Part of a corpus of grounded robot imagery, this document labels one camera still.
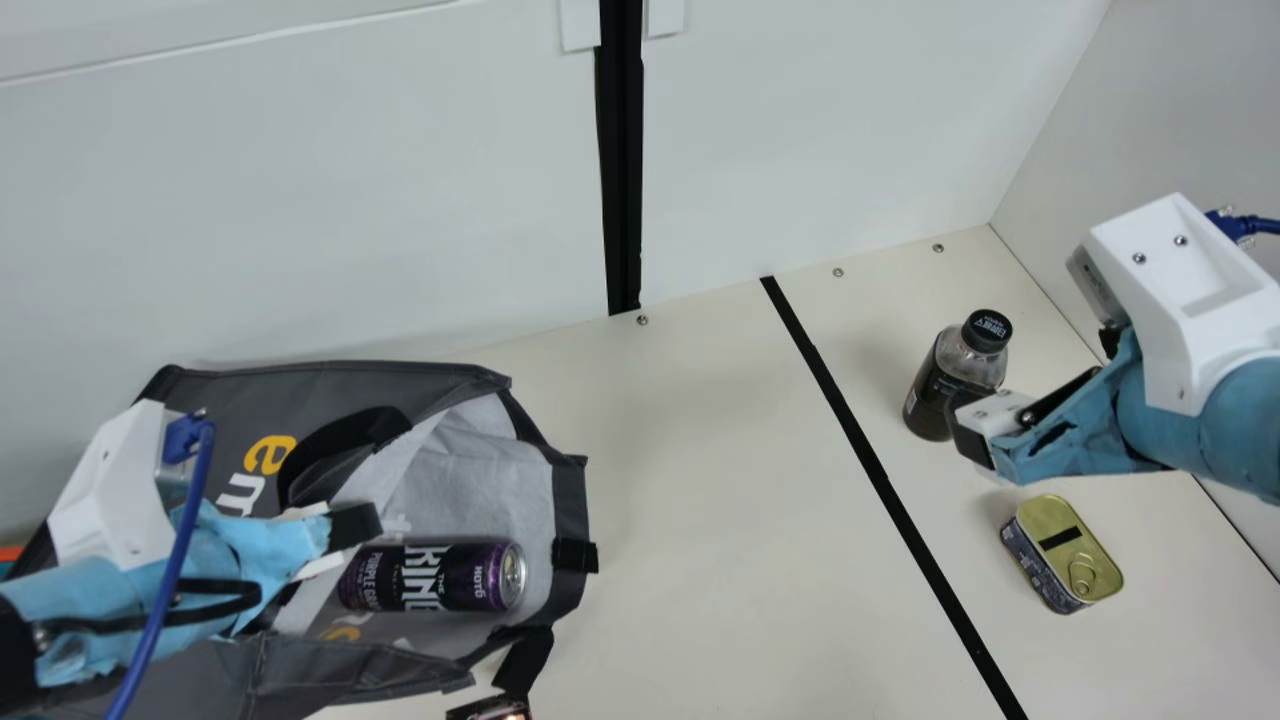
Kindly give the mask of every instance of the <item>gold tin lid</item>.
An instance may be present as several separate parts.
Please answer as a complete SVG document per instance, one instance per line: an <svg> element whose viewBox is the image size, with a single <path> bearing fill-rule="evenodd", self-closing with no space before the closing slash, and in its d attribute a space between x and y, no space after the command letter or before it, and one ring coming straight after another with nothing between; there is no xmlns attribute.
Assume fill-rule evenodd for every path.
<svg viewBox="0 0 1280 720"><path fill-rule="evenodd" d="M1021 503L1018 524L1068 592L1082 602L1097 602L1124 587L1120 568L1061 497L1042 495Z"/></svg>

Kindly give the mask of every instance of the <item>dark bottle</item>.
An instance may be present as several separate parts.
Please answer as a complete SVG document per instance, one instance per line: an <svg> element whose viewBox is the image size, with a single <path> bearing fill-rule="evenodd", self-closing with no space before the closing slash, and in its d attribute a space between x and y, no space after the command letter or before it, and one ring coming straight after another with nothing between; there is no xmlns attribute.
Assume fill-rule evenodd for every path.
<svg viewBox="0 0 1280 720"><path fill-rule="evenodd" d="M947 401L959 389L982 397L996 392L1005 382L1009 364L1005 346L1011 337L1012 323L995 310L978 310L964 324L938 333L906 393L902 405L906 427L924 439L951 439Z"/></svg>

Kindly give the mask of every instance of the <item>screw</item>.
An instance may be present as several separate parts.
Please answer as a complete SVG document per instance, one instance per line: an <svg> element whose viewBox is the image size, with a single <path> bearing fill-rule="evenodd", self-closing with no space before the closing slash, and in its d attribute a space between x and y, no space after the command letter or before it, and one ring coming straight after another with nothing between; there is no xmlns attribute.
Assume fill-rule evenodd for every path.
<svg viewBox="0 0 1280 720"><path fill-rule="evenodd" d="M44 625L36 625L31 632L31 639L36 643L36 652L44 655L49 652L49 648L54 647L54 639L50 637L49 630Z"/></svg>

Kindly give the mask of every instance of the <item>blue connector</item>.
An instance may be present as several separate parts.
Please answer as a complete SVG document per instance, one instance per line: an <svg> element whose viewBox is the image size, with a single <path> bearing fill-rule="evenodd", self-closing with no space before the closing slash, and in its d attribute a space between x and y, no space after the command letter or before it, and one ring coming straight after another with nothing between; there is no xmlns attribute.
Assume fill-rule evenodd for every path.
<svg viewBox="0 0 1280 720"><path fill-rule="evenodd" d="M1204 217L1217 225L1217 229L1222 231L1222 234L1231 238L1231 242L1236 245L1239 245L1244 238L1258 233L1280 234L1280 220L1272 220L1270 218L1260 218L1257 215L1224 215L1220 210L1204 213Z"/></svg>

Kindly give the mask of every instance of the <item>white wall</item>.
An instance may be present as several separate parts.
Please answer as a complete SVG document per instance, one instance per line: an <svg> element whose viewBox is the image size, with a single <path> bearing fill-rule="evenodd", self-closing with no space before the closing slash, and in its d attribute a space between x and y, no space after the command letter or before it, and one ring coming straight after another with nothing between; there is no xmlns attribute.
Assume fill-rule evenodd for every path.
<svg viewBox="0 0 1280 720"><path fill-rule="evenodd" d="M0 79L264 32L474 0L4 0Z"/></svg>
<svg viewBox="0 0 1280 720"><path fill-rule="evenodd" d="M593 61L556 0L0 86L0 537L165 363L605 310Z"/></svg>
<svg viewBox="0 0 1280 720"><path fill-rule="evenodd" d="M644 301L987 223L1106 5L691 0L644 47Z"/></svg>
<svg viewBox="0 0 1280 720"><path fill-rule="evenodd" d="M992 224L1096 350L1064 268L1091 227L1174 191L1280 215L1276 28L1275 0L1115 0L1062 92ZM1253 256L1280 273L1280 240ZM1280 573L1280 507L1206 487Z"/></svg>

